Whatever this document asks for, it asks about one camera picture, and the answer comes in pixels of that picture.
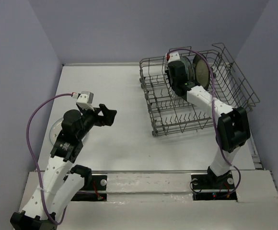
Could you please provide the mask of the brown rimmed cream plate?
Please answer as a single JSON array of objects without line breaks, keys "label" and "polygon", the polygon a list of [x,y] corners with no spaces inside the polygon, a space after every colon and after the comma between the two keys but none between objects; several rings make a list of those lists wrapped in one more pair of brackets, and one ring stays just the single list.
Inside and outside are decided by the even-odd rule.
[{"label": "brown rimmed cream plate", "polygon": [[201,56],[195,55],[193,59],[193,67],[195,71],[196,82],[198,82],[205,90],[207,90],[210,83],[210,71]]}]

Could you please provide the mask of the teal plate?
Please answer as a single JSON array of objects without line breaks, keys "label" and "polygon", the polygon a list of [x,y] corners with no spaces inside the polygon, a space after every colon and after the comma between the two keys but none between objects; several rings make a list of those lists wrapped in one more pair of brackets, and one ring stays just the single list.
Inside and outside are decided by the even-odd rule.
[{"label": "teal plate", "polygon": [[194,79],[193,67],[191,61],[187,57],[182,57],[184,65],[188,70],[188,78],[192,81]]}]

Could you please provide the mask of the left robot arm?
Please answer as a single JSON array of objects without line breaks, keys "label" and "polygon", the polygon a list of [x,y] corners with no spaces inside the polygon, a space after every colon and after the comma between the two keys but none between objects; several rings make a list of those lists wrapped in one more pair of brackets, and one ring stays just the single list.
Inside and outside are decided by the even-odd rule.
[{"label": "left robot arm", "polygon": [[87,110],[67,111],[39,185],[20,212],[13,213],[10,223],[16,230],[55,230],[64,220],[66,207],[80,189],[92,183],[90,168],[76,165],[83,148],[82,139],[93,126],[111,126],[116,110],[104,104]]}]

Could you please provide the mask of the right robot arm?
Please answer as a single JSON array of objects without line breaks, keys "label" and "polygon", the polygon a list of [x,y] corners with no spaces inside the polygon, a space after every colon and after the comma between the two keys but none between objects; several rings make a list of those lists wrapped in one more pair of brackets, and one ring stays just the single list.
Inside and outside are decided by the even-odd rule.
[{"label": "right robot arm", "polygon": [[167,59],[170,94],[194,104],[212,119],[218,150],[204,180],[217,188],[228,177],[235,155],[250,138],[247,112],[243,107],[235,108],[217,99],[191,70],[187,58],[175,54]]}]

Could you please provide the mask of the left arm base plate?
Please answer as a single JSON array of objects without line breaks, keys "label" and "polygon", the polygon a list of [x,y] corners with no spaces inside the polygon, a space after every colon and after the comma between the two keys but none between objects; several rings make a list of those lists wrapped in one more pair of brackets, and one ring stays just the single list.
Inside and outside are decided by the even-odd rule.
[{"label": "left arm base plate", "polygon": [[93,174],[89,184],[85,184],[71,199],[74,202],[105,202],[107,200],[107,175]]}]

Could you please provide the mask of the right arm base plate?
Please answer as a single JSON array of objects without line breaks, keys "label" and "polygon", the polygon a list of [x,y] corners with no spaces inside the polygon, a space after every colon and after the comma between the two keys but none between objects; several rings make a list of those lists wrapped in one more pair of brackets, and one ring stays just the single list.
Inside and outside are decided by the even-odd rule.
[{"label": "right arm base plate", "polygon": [[238,200],[231,173],[219,182],[209,181],[207,174],[193,174],[189,187],[194,201]]}]

